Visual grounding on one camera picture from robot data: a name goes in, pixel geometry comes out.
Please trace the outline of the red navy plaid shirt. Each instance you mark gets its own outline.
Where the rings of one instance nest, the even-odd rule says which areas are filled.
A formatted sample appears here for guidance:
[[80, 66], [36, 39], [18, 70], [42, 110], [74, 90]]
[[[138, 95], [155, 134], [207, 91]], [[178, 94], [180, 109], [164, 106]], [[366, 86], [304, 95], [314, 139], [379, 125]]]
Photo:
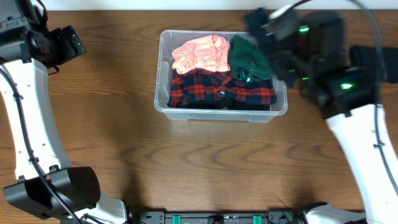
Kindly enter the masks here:
[[172, 72], [172, 84], [167, 106], [184, 108], [196, 101], [234, 99], [254, 105], [273, 105], [277, 95], [271, 80], [245, 82], [232, 77], [229, 72], [209, 72], [196, 69], [185, 74]]

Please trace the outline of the pink garment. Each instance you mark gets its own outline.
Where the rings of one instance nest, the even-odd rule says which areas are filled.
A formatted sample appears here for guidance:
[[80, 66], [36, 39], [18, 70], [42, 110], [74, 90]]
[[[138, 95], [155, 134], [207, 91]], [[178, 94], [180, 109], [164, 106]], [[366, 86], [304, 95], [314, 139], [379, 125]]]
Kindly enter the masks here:
[[228, 72], [228, 52], [230, 44], [221, 36], [208, 35], [185, 42], [172, 52], [172, 68], [178, 74], [185, 74], [194, 69], [210, 72]]

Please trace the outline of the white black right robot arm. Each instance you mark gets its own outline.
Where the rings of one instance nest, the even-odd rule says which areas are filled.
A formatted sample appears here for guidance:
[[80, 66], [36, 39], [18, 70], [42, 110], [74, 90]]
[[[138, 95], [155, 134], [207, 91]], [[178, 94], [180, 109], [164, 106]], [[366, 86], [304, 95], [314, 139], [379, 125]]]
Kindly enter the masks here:
[[363, 212], [320, 202], [302, 210], [297, 223], [396, 223], [397, 156], [387, 130], [380, 87], [387, 75], [382, 35], [373, 13], [360, 6], [374, 34], [376, 69], [347, 67], [343, 20], [334, 11], [299, 17], [293, 5], [244, 16], [248, 32], [279, 80], [299, 80], [302, 96], [316, 106], [343, 150], [364, 204]]

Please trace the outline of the dark green garment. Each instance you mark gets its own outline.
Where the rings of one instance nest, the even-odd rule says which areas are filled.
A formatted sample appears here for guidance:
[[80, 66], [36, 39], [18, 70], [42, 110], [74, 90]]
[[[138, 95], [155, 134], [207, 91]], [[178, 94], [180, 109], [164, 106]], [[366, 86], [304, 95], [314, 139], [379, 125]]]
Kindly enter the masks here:
[[247, 39], [235, 35], [229, 42], [228, 65], [233, 78], [245, 82], [259, 82], [275, 73], [260, 48]]

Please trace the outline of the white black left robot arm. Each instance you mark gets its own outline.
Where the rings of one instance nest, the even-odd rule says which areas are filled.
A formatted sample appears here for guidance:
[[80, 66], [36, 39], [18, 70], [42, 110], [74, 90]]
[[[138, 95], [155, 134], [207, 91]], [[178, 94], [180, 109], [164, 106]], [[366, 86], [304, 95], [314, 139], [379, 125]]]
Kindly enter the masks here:
[[1, 95], [16, 153], [7, 202], [62, 223], [130, 223], [126, 204], [102, 192], [90, 167], [75, 167], [58, 135], [49, 76], [86, 52], [71, 26], [49, 30], [41, 1], [1, 0]]

